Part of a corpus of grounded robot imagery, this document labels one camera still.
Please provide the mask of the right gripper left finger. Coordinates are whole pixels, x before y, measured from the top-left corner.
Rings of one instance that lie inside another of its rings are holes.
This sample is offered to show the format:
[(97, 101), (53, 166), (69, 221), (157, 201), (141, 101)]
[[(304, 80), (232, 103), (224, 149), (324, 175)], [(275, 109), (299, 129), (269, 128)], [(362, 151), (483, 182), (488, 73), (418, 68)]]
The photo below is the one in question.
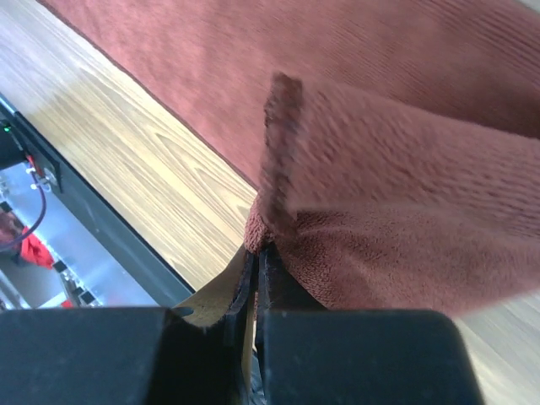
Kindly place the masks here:
[(170, 325), (171, 347), (178, 350), (205, 348), (204, 332), (216, 327), (234, 304), (246, 264), (246, 249), (240, 248), (219, 275), (174, 308), (177, 313), (188, 309), (192, 313)]

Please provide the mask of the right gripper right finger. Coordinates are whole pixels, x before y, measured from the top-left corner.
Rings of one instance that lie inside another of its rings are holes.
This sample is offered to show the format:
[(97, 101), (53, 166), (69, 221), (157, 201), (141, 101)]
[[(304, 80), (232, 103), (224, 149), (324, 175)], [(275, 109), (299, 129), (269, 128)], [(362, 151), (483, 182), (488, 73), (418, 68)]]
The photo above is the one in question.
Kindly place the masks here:
[(318, 302), (287, 270), (275, 244), (258, 255), (257, 314), (266, 311), (324, 311)]

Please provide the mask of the brown towel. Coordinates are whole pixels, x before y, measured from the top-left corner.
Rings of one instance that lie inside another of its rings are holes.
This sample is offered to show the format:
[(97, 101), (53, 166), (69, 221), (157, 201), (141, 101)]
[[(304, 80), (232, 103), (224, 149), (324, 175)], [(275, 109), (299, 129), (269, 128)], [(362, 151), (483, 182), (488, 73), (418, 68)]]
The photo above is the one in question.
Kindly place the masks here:
[(518, 1), (50, 1), (258, 190), (336, 309), (539, 286), (539, 14)]

